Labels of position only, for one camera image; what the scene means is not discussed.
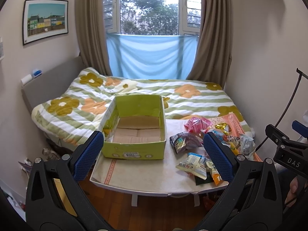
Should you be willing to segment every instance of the blue cloth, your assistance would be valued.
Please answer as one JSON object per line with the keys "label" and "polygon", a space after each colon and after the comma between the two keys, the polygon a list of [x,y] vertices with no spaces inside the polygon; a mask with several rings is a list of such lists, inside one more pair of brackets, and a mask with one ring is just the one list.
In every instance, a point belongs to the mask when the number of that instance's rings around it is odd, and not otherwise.
{"label": "blue cloth", "polygon": [[186,79],[197,43],[197,36],[107,34],[112,74],[128,79]]}

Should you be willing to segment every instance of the gold wrapper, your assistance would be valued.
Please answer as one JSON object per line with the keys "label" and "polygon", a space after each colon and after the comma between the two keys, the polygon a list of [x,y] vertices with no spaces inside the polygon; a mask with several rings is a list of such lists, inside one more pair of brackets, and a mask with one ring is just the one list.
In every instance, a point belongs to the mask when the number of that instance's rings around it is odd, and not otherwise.
{"label": "gold wrapper", "polygon": [[229,135],[229,132],[231,131],[230,126],[225,122],[215,125],[215,128],[222,130],[222,132],[226,135]]}

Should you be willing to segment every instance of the screw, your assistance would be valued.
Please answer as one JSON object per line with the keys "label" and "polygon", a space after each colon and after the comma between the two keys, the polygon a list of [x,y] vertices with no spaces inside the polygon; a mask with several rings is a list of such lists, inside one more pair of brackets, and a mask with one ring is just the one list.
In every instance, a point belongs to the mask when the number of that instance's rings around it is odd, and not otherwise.
{"label": "screw", "polygon": [[34,162],[35,162],[35,163],[40,163],[41,160],[42,160],[42,159],[38,157],[38,158],[36,158],[36,159],[34,160]]}
{"label": "screw", "polygon": [[238,160],[239,160],[239,161],[245,160],[245,156],[243,156],[243,155],[238,155]]}
{"label": "screw", "polygon": [[267,158],[265,161],[266,161],[268,164],[272,164],[272,163],[273,163],[272,159],[270,159],[270,158]]}
{"label": "screw", "polygon": [[70,158],[70,155],[69,154],[65,154],[62,156],[62,160],[66,161]]}

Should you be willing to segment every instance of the box label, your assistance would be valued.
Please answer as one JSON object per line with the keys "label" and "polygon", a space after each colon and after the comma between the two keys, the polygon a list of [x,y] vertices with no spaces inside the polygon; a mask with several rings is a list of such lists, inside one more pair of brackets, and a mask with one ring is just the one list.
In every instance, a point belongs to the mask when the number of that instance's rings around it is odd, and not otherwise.
{"label": "box label", "polygon": [[140,155],[138,152],[123,152],[123,156],[126,158],[128,157],[140,158]]}

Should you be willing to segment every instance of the brown curtain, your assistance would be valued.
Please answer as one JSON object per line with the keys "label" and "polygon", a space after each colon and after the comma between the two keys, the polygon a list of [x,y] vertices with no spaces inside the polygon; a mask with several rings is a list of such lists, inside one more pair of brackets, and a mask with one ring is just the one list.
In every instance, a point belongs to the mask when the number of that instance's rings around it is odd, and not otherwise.
{"label": "brown curtain", "polygon": [[231,0],[201,0],[201,26],[195,62],[187,79],[224,87],[231,64]]}
{"label": "brown curtain", "polygon": [[103,20],[103,0],[75,0],[75,20],[80,55],[86,67],[112,75]]}

